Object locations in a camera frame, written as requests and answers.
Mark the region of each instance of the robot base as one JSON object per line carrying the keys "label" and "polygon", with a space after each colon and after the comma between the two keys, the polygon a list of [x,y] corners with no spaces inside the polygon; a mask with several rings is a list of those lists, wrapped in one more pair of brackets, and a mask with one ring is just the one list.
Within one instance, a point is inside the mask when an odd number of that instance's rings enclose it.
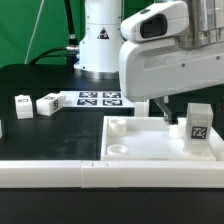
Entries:
{"label": "robot base", "polygon": [[90,79],[118,79],[119,72],[94,72],[94,71],[85,71],[81,69],[75,69],[75,74],[84,76]]}

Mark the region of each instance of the green backdrop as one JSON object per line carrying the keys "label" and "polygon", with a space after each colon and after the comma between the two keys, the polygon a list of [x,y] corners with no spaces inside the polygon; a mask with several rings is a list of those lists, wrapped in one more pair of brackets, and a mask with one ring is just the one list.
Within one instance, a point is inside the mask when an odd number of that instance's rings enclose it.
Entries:
{"label": "green backdrop", "polygon": [[[128,17],[153,0],[125,0],[125,17]],[[0,67],[28,62],[40,53],[68,44],[68,29],[63,0],[45,0],[36,33],[34,27],[42,0],[0,1]],[[71,0],[73,19],[78,39],[84,36],[84,0]],[[65,63],[64,59],[42,59],[41,63]]]}

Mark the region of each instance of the circular hole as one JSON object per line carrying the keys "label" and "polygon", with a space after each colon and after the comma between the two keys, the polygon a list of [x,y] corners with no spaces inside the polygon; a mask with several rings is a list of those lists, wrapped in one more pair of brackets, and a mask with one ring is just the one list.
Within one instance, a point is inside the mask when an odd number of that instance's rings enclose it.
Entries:
{"label": "circular hole", "polygon": [[126,120],[124,119],[110,119],[110,124],[114,124],[114,125],[122,125],[122,124],[126,124]]}
{"label": "circular hole", "polygon": [[124,145],[110,145],[107,148],[107,153],[109,155],[125,155],[128,153],[128,148]]}

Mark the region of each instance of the white cube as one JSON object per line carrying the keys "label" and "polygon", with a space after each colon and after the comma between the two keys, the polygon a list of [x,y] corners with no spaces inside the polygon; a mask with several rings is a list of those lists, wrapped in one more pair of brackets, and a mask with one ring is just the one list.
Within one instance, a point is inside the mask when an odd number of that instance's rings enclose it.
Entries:
{"label": "white cube", "polygon": [[18,119],[33,118],[33,105],[30,96],[15,96]]}
{"label": "white cube", "polygon": [[37,113],[51,116],[63,107],[65,96],[62,93],[50,93],[47,96],[37,100]]}
{"label": "white cube", "polygon": [[210,104],[189,103],[185,130],[185,145],[208,144],[213,121],[213,112]]}

